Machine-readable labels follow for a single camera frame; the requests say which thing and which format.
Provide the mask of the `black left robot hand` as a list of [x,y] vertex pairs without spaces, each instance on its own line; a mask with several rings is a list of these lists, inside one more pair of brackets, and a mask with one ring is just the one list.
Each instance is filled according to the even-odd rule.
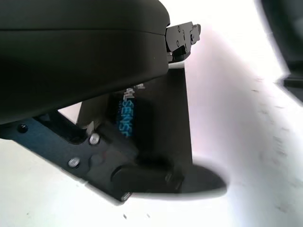
[[201,26],[158,0],[3,0],[0,137],[119,202],[225,192],[192,160],[184,61]]

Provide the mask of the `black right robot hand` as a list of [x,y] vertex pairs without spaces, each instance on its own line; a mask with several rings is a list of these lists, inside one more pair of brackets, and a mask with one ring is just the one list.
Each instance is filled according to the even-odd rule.
[[301,0],[261,0],[260,5],[290,70],[303,68],[303,2]]

